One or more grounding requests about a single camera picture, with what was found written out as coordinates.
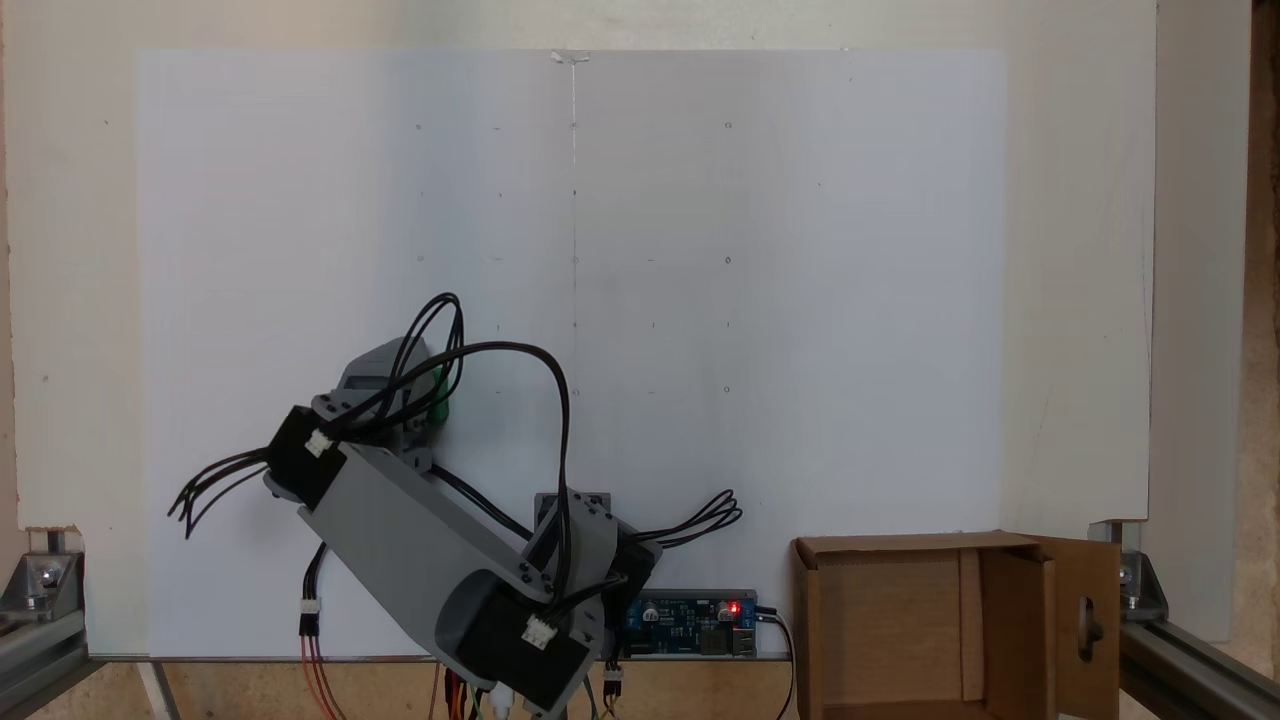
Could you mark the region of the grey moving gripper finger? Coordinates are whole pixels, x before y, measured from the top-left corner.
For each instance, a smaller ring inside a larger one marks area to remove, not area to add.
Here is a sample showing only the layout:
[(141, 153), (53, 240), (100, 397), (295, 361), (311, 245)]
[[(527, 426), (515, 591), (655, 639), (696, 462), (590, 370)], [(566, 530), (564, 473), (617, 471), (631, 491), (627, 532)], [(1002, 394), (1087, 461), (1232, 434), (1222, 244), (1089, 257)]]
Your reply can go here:
[(407, 351), (408, 359), (401, 359), (399, 364), (396, 364), (397, 357), (401, 356), (401, 345), (402, 340), (393, 340), (380, 345), (349, 361), (346, 370), (348, 368), (388, 368), (392, 378), (396, 368), (399, 368), (399, 372), (403, 373), (431, 356), (428, 345), (422, 340), (417, 340)]

